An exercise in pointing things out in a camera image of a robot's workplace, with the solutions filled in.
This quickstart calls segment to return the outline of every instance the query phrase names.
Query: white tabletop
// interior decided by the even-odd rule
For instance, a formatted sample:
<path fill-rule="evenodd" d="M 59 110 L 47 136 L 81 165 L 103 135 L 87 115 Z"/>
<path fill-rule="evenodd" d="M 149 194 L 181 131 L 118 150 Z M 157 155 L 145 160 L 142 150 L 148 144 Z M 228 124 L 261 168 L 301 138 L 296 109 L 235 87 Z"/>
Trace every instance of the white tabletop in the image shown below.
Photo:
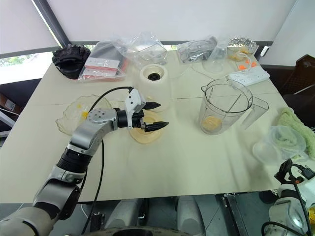
<path fill-rule="evenodd" d="M 206 135 L 197 124 L 200 87 L 236 69 L 227 61 L 222 75 L 206 73 L 197 63 L 181 65 L 170 52 L 172 102 L 161 116 L 169 125 L 152 144 L 137 143 L 126 129 L 104 138 L 105 172 L 98 200 L 178 195 L 246 192 L 275 189 L 278 166 L 264 166 L 252 155 L 252 146 L 275 124 L 285 102 L 270 80 L 250 86 L 252 93 L 269 104 L 269 110 L 247 130 L 240 127 L 246 116 L 220 135 Z M 0 202 L 31 202 L 66 147 L 69 136 L 55 120 L 79 96 L 100 95 L 106 90 L 132 85 L 139 71 L 130 67 L 122 82 L 81 83 L 69 80 L 51 65 L 23 110 L 0 155 Z M 123 107 L 126 92 L 108 96 L 113 107 Z M 101 166 L 101 148 L 89 165 L 80 201 L 94 198 Z"/>

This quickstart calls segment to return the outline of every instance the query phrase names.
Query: pitcher handle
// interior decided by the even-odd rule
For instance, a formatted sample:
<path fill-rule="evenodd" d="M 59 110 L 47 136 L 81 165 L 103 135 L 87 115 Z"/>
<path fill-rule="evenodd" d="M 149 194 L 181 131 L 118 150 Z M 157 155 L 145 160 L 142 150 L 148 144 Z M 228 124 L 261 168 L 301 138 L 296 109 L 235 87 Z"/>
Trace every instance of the pitcher handle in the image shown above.
<path fill-rule="evenodd" d="M 242 123 L 242 127 L 247 129 L 251 124 L 261 117 L 269 109 L 268 103 L 257 98 L 252 97 L 252 110 Z"/>

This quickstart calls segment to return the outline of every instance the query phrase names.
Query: power strip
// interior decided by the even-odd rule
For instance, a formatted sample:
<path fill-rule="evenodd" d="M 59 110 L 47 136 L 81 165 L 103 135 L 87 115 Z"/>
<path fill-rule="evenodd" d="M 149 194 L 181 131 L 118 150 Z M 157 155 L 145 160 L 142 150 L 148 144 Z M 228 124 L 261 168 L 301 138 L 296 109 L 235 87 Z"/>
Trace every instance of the power strip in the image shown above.
<path fill-rule="evenodd" d="M 228 75 L 228 78 L 235 80 L 245 86 L 257 84 L 268 80 L 270 75 L 260 66 L 251 67 L 249 71 L 238 71 Z"/>

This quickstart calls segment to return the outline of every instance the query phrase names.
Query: clear glass plate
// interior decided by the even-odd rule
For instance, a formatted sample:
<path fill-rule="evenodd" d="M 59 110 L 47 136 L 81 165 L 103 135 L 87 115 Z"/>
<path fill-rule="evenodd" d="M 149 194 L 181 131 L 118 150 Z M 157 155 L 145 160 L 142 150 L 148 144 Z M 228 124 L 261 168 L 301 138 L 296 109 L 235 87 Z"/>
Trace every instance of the clear glass plate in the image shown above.
<path fill-rule="evenodd" d="M 86 119 L 89 109 L 95 103 L 99 96 L 82 96 L 75 102 L 71 103 L 67 109 L 63 112 L 63 117 L 56 120 L 58 129 L 67 134 L 72 135 L 73 131 Z M 111 109 L 109 101 L 106 98 L 102 98 L 95 109 Z"/>

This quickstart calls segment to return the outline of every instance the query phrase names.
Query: brown chair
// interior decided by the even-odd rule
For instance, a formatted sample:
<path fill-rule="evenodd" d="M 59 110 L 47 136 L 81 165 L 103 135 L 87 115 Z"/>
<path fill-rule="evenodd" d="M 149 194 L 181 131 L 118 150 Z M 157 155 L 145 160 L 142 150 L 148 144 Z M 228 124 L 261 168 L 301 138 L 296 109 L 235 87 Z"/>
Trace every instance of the brown chair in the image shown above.
<path fill-rule="evenodd" d="M 315 58 L 301 57 L 279 92 L 306 126 L 315 127 Z"/>
<path fill-rule="evenodd" d="M 279 89 L 281 95 L 295 94 L 315 84 L 315 58 L 305 55 L 296 61 L 293 73 Z"/>

